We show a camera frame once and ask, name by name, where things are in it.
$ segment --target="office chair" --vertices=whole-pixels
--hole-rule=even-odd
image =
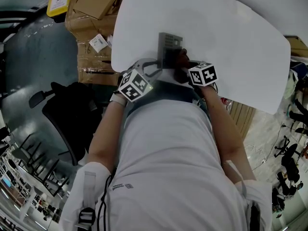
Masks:
[[[76,166],[89,151],[90,143],[101,119],[103,109],[94,100],[94,91],[82,83],[75,82],[68,87],[51,83],[52,90],[40,91],[29,100],[34,108],[47,96],[53,95],[42,109],[43,114],[58,130],[68,148],[59,154],[72,160]]]
[[[296,163],[294,159],[292,158],[294,153],[298,152],[296,151],[297,144],[291,145],[286,152],[284,153],[282,159],[281,159],[281,165],[284,166],[287,170],[288,179],[294,181],[294,183],[297,183],[300,176],[299,176],[299,170],[296,166]]]
[[[306,126],[308,126],[308,110],[298,101],[298,99],[295,100],[294,104],[299,109],[299,111],[302,114],[294,113],[293,111],[290,111],[289,117],[293,119],[294,121],[300,121],[304,123]],[[305,135],[308,135],[308,130],[305,128],[298,128],[295,130],[297,133],[302,133]]]

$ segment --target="gray device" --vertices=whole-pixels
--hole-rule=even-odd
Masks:
[[[173,63],[182,50],[183,38],[169,33],[159,33],[157,60],[159,68],[173,68]]]

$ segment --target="white table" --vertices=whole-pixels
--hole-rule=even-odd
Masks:
[[[123,0],[112,67],[127,70],[157,58],[158,34],[184,38],[191,60],[216,67],[219,95],[274,114],[288,78],[290,45],[283,35],[236,0]]]

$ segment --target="black strap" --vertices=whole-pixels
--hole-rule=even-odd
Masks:
[[[91,226],[95,222],[95,210],[92,208],[85,208],[79,213],[78,231],[91,231]]]

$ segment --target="chair backrest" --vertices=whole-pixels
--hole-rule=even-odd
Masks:
[[[291,145],[289,148],[287,148],[286,152],[284,153],[282,159],[281,159],[281,165],[287,167],[290,163],[293,154],[295,153],[297,149],[297,144]]]
[[[297,182],[299,180],[299,170],[293,158],[291,158],[289,164],[285,166],[285,168],[287,170],[288,179]]]
[[[55,92],[55,96],[42,109],[66,143],[73,165],[77,165],[84,157],[93,138],[89,109],[93,97],[92,90],[87,86],[73,83],[60,92]]]
[[[291,186],[289,195],[294,195],[296,193],[296,191],[297,191],[297,188],[295,186]]]

